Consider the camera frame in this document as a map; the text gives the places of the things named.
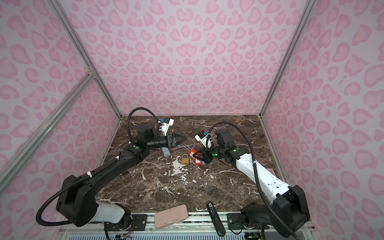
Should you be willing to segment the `brass padlock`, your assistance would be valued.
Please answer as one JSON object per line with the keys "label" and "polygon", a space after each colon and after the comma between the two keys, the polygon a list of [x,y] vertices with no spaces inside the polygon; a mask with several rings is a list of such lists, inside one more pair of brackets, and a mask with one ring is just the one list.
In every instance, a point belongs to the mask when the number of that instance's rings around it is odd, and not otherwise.
{"label": "brass padlock", "polygon": [[184,154],[181,158],[182,165],[188,165],[190,163],[190,158],[187,154]]}

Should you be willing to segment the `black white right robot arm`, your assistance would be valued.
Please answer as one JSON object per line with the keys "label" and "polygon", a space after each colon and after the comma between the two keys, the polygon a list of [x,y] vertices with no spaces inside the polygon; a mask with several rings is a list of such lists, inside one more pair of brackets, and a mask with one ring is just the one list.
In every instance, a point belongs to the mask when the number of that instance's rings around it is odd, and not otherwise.
{"label": "black white right robot arm", "polygon": [[195,138],[203,148],[193,154],[200,162],[209,164],[212,160],[225,160],[249,177],[256,185],[260,196],[264,196],[264,206],[250,203],[241,209],[237,220],[229,219],[229,229],[238,230],[272,226],[284,238],[298,231],[311,217],[305,193],[298,185],[290,186],[253,160],[252,154],[244,146],[236,145],[227,129],[214,133],[214,144],[210,134],[201,131]]}

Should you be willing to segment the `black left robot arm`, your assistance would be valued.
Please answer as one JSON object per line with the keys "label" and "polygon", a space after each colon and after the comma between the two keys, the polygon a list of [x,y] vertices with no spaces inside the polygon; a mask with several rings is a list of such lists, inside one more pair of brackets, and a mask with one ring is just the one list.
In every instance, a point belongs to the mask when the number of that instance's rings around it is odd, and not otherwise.
{"label": "black left robot arm", "polygon": [[133,221],[130,210],[120,204],[97,202],[96,195],[121,173],[143,161],[151,150],[174,148],[186,140],[186,136],[175,133],[159,137],[153,124],[141,124],[137,137],[115,158],[90,173],[65,179],[56,210],[77,227],[104,222],[127,229]]}

